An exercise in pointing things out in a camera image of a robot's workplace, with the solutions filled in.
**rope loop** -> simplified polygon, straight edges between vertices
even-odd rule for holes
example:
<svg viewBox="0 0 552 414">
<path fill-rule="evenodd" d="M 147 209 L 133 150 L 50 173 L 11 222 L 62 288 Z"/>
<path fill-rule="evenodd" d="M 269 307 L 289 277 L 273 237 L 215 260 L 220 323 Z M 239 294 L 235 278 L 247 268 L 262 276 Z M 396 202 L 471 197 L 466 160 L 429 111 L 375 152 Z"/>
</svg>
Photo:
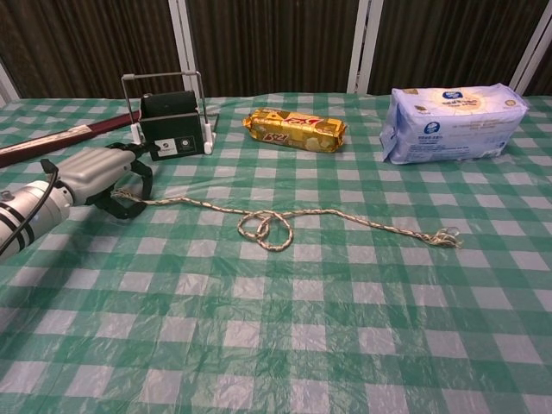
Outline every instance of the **rope loop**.
<svg viewBox="0 0 552 414">
<path fill-rule="evenodd" d="M 244 229 L 245 224 L 253 219 L 260 220 L 260 224 L 254 233 Z M 287 229 L 287 239 L 282 244 L 272 244 L 266 241 L 270 233 L 270 222 L 272 220 L 278 220 Z M 257 242 L 262 248 L 270 252 L 286 250 L 293 242 L 293 229 L 290 223 L 281 214 L 271 210 L 258 210 L 246 214 L 238 222 L 238 232 L 246 239 Z"/>
</svg>

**black strap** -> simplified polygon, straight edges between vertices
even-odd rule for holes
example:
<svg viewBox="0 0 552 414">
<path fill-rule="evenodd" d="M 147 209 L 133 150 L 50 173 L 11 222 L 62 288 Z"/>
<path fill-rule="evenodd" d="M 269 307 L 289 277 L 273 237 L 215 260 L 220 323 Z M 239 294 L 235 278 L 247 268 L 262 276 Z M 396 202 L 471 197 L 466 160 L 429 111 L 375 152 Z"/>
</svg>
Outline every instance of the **black strap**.
<svg viewBox="0 0 552 414">
<path fill-rule="evenodd" d="M 4 214 L 0 214 L 0 222 L 4 223 L 11 231 L 16 231 L 15 226 Z M 17 242 L 19 243 L 19 251 L 21 252 L 25 248 L 25 239 L 21 234 L 17 235 Z"/>
<path fill-rule="evenodd" d="M 25 220 L 25 217 L 23 217 L 19 211 L 17 211 L 13 207 L 8 206 L 5 203 L 0 203 L 0 209 L 8 211 L 13 217 L 19 220 L 19 223 L 23 223 L 23 221 Z M 23 229 L 27 231 L 28 244 L 30 245 L 35 242 L 35 233 L 33 231 L 33 228 L 29 224 L 27 224 Z"/>
</svg>

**blue tissue pack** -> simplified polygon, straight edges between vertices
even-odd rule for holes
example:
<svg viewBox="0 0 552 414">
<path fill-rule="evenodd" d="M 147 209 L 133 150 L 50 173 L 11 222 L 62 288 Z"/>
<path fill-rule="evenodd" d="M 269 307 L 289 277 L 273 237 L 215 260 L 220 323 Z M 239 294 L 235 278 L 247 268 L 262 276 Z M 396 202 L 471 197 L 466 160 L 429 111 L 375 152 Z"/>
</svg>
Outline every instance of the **blue tissue pack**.
<svg viewBox="0 0 552 414">
<path fill-rule="evenodd" d="M 527 112 L 502 84 L 393 89 L 379 135 L 393 164 L 499 156 Z"/>
</svg>

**plastic tablecloth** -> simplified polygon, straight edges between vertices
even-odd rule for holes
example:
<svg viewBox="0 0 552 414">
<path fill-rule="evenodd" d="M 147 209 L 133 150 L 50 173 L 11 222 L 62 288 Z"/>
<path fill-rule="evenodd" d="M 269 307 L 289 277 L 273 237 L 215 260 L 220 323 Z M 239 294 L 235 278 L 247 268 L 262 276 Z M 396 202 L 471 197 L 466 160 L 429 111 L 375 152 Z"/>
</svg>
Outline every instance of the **plastic tablecloth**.
<svg viewBox="0 0 552 414">
<path fill-rule="evenodd" d="M 75 207 L 0 266 L 0 412 L 552 412 L 552 98 L 527 100 L 496 159 L 394 166 L 378 139 L 389 97 L 211 99 L 211 156 L 143 158 L 155 198 L 454 226 L 463 249 L 304 216 L 272 254 L 240 237 L 235 215 L 179 204 L 126 222 Z M 339 117 L 345 145 L 253 141 L 242 118 L 261 106 Z M 0 143 L 124 111 L 14 102 L 0 110 Z M 48 157 L 113 141 L 129 129 Z M 0 188 L 43 178 L 25 162 L 0 170 Z M 271 241 L 285 237 L 273 226 Z"/>
</svg>

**logo on tissue pack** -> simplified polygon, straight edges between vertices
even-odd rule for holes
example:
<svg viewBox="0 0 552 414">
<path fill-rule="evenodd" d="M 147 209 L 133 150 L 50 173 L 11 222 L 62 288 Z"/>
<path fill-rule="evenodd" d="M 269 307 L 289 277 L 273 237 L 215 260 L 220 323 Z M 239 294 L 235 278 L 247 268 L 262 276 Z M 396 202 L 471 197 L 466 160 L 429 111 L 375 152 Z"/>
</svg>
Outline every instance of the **logo on tissue pack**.
<svg viewBox="0 0 552 414">
<path fill-rule="evenodd" d="M 458 99 L 459 97 L 464 97 L 464 96 L 460 91 L 450 91 L 450 92 L 443 92 L 442 97 L 444 97 L 445 99 Z"/>
<path fill-rule="evenodd" d="M 430 122 L 425 126 L 423 131 L 425 134 L 433 134 L 434 132 L 438 132 L 440 127 L 439 122 Z"/>
</svg>

